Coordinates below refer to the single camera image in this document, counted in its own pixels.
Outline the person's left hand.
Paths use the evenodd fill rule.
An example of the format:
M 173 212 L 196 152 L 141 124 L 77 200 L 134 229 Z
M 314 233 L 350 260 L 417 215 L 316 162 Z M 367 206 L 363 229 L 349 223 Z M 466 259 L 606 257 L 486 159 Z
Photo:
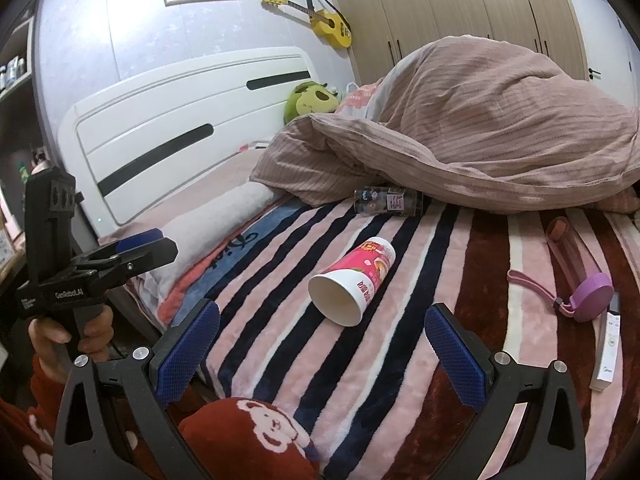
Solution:
M 28 334 L 43 373 L 64 385 L 70 372 L 70 358 L 66 351 L 66 344 L 72 339 L 70 333 L 50 318 L 33 318 Z M 85 325 L 78 351 L 93 362 L 106 362 L 110 358 L 108 345 L 113 336 L 113 311 L 109 306 L 103 306 L 102 312 Z

